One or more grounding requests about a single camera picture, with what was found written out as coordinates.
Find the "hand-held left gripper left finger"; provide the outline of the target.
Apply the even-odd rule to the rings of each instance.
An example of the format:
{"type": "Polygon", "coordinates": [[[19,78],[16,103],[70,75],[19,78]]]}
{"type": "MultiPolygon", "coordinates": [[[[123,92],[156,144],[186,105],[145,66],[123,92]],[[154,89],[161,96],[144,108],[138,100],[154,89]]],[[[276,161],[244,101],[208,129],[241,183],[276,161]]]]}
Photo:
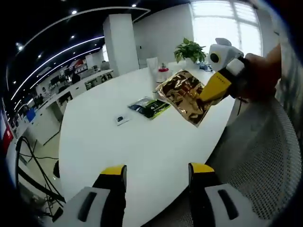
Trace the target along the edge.
{"type": "Polygon", "coordinates": [[[64,227],[121,227],[126,208],[126,165],[103,170],[91,187],[84,187],[63,210],[64,227]]]}

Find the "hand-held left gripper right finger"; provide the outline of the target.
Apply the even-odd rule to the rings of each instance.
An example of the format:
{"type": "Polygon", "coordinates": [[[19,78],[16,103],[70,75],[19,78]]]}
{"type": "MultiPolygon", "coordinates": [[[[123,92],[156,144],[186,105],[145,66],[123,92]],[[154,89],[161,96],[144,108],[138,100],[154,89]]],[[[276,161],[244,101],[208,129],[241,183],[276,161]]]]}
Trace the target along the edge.
{"type": "Polygon", "coordinates": [[[219,181],[208,165],[189,163],[189,200],[195,227],[256,227],[250,201],[230,184],[219,181]]]}

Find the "person's right hand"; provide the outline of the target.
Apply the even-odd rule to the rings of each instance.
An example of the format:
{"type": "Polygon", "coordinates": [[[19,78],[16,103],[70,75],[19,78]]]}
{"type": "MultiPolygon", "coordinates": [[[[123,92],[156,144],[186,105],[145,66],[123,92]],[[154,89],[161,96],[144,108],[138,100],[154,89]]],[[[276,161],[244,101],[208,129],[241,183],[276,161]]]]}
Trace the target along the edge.
{"type": "Polygon", "coordinates": [[[249,82],[241,91],[240,98],[252,102],[275,96],[277,82],[282,76],[281,45],[274,47],[266,57],[248,53],[250,63],[249,82]]]}

